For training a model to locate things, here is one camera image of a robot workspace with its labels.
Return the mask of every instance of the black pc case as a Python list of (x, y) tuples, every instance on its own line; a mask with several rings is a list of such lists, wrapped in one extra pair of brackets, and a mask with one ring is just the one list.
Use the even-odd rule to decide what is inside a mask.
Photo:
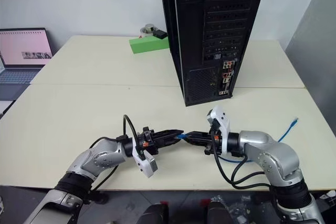
[(163, 0), (187, 106), (232, 97), (260, 0)]

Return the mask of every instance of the white wall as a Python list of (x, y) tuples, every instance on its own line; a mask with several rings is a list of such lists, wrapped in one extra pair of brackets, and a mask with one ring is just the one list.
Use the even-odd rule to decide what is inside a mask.
[[(310, 0), (261, 0), (253, 39), (286, 48)], [(0, 26), (46, 27), (54, 48), (71, 35), (134, 35), (146, 23), (165, 29), (162, 0), (0, 0)]]

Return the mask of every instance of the robotic arm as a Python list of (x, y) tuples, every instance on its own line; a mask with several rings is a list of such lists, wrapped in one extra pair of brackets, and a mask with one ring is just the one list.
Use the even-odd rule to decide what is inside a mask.
[[(211, 125), (211, 134), (190, 132), (184, 139), (191, 144), (205, 146), (205, 154), (215, 155), (221, 171), (223, 170), (217, 157), (221, 153), (245, 156), (257, 163), (270, 182), (268, 186), (275, 198), (275, 208), (284, 222), (324, 224), (315, 199), (304, 181), (299, 157), (290, 146), (274, 141), (264, 132), (229, 132), (229, 120), (218, 106), (209, 112), (207, 120)], [(230, 183), (233, 186), (239, 184), (233, 181)]]
[[(125, 122), (131, 126), (133, 138), (125, 133)], [(151, 177), (158, 169), (152, 155), (158, 149), (180, 141), (176, 136), (180, 130), (154, 132), (148, 127), (141, 134), (136, 134), (129, 120), (124, 116), (124, 134), (111, 139), (101, 137), (88, 150), (81, 153), (67, 169), (57, 186), (50, 190), (41, 203), (31, 213), (24, 224), (60, 224), (77, 221), (79, 211), (90, 198), (91, 185), (99, 174), (109, 168), (112, 173), (126, 158), (133, 157), (136, 165), (145, 176)]]

